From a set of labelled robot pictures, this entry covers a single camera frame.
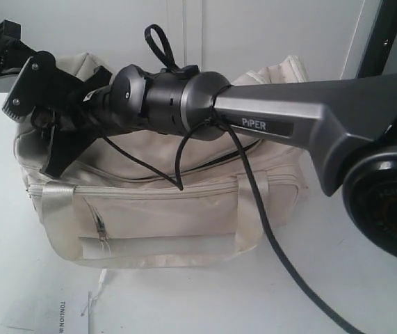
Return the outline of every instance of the bag zipper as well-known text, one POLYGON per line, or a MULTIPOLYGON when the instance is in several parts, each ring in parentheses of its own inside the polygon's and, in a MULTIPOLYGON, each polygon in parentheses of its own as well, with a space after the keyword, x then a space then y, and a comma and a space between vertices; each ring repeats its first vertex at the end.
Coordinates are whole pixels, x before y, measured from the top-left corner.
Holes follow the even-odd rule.
MULTIPOLYGON (((298 184, 298 180, 293 175, 270 175, 269 184, 298 184)), ((31 184, 28 193, 30 196, 40 197, 43 184, 31 184)), ((238 190, 236 178, 221 182, 219 184, 205 184, 199 186, 189 186, 183 191, 177 188, 167 189, 123 189, 103 186, 77 186, 74 194, 84 198, 115 198, 122 200, 173 200, 183 198, 198 198, 230 193, 238 190)))

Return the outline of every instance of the white tag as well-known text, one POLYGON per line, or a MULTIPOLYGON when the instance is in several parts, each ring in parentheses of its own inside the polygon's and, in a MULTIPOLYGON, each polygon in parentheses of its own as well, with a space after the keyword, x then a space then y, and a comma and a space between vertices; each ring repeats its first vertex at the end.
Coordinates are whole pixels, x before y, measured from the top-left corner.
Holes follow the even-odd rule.
POLYGON ((87 292, 42 299, 36 311, 35 334, 88 334, 89 314, 81 316, 87 304, 87 292))

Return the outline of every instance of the beige bag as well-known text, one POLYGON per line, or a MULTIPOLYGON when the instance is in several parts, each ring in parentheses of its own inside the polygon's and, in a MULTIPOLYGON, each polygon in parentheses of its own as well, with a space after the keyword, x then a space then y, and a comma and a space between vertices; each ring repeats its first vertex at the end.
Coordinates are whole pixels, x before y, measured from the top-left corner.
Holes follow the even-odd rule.
MULTIPOLYGON (((88 54, 58 61, 87 79, 103 65, 88 54)), ((297 57, 248 72, 236 85, 306 81, 297 57)), ((306 189, 301 150, 239 136, 245 146, 271 225, 286 222, 306 189)), ((113 137, 128 153, 174 173, 181 138, 154 132, 113 137)), ((97 140, 60 180, 39 174, 45 145, 27 122, 20 125, 15 155, 24 182, 54 250, 89 267, 143 268, 207 265, 254 248, 263 230, 249 182, 229 135, 190 140, 181 159, 184 191, 97 140)))

